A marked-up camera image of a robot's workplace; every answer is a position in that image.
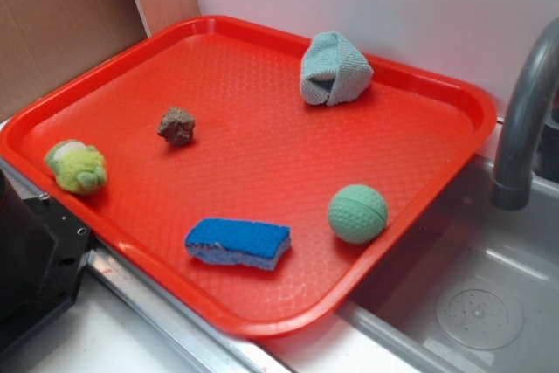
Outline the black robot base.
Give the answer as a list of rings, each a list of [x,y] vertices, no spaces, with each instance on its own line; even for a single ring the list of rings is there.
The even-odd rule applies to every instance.
[[[55,198],[22,198],[1,175],[1,355],[76,301],[89,226]]]

